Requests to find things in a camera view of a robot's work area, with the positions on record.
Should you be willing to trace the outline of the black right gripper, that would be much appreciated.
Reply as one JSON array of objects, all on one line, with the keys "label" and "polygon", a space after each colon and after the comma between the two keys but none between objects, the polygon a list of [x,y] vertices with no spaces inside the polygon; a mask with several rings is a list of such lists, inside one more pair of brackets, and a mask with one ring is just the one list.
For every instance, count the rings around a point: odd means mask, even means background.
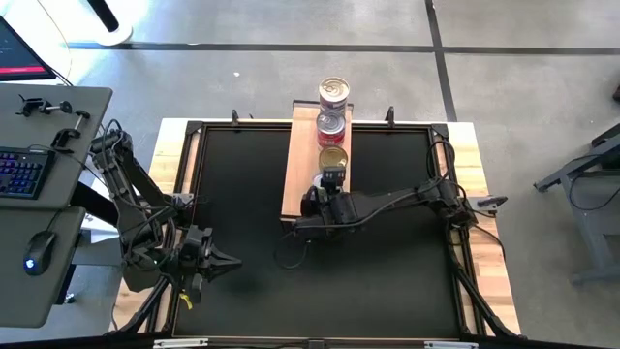
[{"label": "black right gripper", "polygon": [[356,229],[361,220],[350,193],[328,193],[316,186],[302,195],[300,212],[294,222],[297,238],[335,238]]}]

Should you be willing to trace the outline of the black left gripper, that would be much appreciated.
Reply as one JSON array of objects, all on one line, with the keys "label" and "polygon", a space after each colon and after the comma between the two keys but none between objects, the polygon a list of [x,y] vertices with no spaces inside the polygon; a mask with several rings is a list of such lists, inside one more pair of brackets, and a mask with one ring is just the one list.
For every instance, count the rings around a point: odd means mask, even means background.
[{"label": "black left gripper", "polygon": [[198,225],[191,225],[188,228],[180,246],[180,274],[184,292],[199,291],[204,281],[214,281],[241,268],[240,259],[220,251],[211,244],[211,228],[201,229]]}]

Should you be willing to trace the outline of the blue label gold can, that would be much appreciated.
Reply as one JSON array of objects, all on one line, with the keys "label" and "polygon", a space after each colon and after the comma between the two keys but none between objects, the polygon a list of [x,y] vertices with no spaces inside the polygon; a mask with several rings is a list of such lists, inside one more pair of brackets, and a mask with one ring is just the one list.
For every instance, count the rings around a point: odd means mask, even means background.
[{"label": "blue label gold can", "polygon": [[319,153],[320,171],[330,167],[346,167],[348,163],[348,153],[340,146],[327,146]]}]

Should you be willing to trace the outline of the red box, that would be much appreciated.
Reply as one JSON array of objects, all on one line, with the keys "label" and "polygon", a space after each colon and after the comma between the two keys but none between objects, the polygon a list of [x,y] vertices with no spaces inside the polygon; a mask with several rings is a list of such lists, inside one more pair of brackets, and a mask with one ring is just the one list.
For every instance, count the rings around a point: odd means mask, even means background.
[{"label": "red box", "polygon": [[317,131],[322,138],[338,138],[344,135],[345,116],[337,111],[321,111],[316,119]]}]

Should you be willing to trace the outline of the small grey edge device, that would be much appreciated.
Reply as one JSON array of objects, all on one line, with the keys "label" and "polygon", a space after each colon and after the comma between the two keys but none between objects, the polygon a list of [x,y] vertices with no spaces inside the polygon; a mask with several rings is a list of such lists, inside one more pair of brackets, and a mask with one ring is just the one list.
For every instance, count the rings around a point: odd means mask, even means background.
[{"label": "small grey edge device", "polygon": [[487,196],[476,199],[476,205],[479,210],[495,212],[507,200],[506,196]]}]

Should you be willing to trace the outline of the grey side desk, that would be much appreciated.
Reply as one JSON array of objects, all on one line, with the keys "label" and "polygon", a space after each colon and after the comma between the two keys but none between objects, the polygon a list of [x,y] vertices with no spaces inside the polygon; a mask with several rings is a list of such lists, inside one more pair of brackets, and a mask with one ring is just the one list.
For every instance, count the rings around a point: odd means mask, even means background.
[{"label": "grey side desk", "polygon": [[[81,132],[78,139],[67,142],[67,147],[73,151],[71,154],[54,156],[37,199],[0,198],[0,207],[52,209],[67,206],[111,96],[112,90],[107,87],[0,83],[0,146],[45,150],[51,147],[60,130],[78,127]],[[90,118],[80,120],[77,115],[62,111],[49,114],[33,111],[28,117],[19,115],[22,101],[27,98],[43,98],[54,106],[67,101],[75,111],[88,112]]]}]

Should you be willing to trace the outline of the black computer mouse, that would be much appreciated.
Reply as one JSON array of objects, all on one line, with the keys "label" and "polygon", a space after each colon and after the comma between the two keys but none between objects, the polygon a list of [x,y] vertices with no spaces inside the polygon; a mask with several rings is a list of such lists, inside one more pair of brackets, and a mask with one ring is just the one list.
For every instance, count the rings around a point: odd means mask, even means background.
[{"label": "black computer mouse", "polygon": [[49,267],[56,234],[44,230],[36,233],[27,243],[23,256],[23,267],[26,274],[38,276]]}]

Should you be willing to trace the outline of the grey desk top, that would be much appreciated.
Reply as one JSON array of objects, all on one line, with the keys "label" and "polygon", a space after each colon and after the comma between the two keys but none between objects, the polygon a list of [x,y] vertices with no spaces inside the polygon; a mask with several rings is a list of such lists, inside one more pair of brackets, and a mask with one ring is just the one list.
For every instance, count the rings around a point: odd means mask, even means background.
[{"label": "grey desk top", "polygon": [[[0,327],[39,328],[64,288],[85,215],[81,207],[58,210],[0,210]],[[31,237],[55,234],[47,270],[25,271]]]}]

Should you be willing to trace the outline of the black desk clamp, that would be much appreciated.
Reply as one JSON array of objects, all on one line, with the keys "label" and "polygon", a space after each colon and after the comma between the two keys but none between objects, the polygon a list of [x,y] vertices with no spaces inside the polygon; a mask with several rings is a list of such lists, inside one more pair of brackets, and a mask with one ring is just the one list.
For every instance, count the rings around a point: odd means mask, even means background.
[{"label": "black desk clamp", "polygon": [[51,114],[53,111],[62,111],[71,114],[73,106],[68,101],[62,101],[58,105],[53,105],[45,98],[24,98],[20,95],[21,107],[16,112],[17,115],[29,117],[34,111],[43,114]]},{"label": "black desk clamp", "polygon": [[78,116],[78,120],[73,128],[64,128],[56,133],[51,143],[51,148],[54,151],[60,153],[74,152],[71,148],[68,147],[68,143],[70,140],[78,140],[81,137],[79,126],[81,125],[83,120],[88,120],[90,118],[90,113],[87,111],[78,110],[76,111],[76,115]]}]

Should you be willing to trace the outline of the black backlit keyboard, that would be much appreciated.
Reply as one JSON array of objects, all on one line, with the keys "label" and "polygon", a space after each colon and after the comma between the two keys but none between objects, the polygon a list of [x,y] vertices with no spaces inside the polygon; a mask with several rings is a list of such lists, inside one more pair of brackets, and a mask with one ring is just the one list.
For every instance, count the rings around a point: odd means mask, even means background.
[{"label": "black backlit keyboard", "polygon": [[37,200],[53,160],[49,150],[0,147],[0,198]]}]

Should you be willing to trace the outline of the white round stand base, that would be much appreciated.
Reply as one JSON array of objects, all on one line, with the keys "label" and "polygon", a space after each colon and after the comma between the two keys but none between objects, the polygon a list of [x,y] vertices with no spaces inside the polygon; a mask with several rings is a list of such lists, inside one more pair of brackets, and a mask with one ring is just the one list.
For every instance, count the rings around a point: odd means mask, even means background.
[{"label": "white round stand base", "polygon": [[133,34],[132,25],[116,14],[120,26],[116,31],[108,32],[86,0],[35,1],[51,21],[63,44],[86,42],[112,47],[127,42]]}]

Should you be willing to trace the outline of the dark desk monitor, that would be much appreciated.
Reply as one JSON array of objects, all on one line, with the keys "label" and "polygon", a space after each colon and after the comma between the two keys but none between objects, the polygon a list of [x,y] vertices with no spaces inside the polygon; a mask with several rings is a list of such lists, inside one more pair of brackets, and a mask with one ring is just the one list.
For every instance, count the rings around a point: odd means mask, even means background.
[{"label": "dark desk monitor", "polygon": [[0,16],[0,81],[38,79],[56,79],[56,75]]}]

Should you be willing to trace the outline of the wooden shelf black metal frame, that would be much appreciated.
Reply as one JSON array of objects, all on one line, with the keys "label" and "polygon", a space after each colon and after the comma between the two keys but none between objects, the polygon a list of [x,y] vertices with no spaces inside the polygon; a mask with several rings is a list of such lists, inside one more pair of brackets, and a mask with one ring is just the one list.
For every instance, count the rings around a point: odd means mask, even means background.
[{"label": "wooden shelf black metal frame", "polygon": [[302,196],[320,172],[316,119],[320,112],[318,101],[293,101],[293,116],[289,141],[285,185],[280,220],[294,222],[301,215]]}]

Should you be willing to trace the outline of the silver edge bracket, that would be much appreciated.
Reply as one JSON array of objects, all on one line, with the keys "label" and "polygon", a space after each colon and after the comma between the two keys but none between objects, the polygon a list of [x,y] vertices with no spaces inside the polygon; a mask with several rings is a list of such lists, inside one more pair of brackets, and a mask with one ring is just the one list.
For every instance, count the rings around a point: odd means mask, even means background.
[{"label": "silver edge bracket", "polygon": [[480,349],[476,342],[429,340],[423,344],[424,349]]},{"label": "silver edge bracket", "polygon": [[157,339],[153,343],[153,349],[192,349],[208,346],[208,338]]}]

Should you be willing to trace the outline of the black stand post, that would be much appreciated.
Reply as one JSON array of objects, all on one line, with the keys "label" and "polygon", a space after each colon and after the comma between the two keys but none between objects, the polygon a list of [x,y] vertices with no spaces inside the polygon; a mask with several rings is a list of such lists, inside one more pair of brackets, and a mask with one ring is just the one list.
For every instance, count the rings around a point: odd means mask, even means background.
[{"label": "black stand post", "polygon": [[120,24],[106,0],[86,0],[108,32],[116,31]]}]

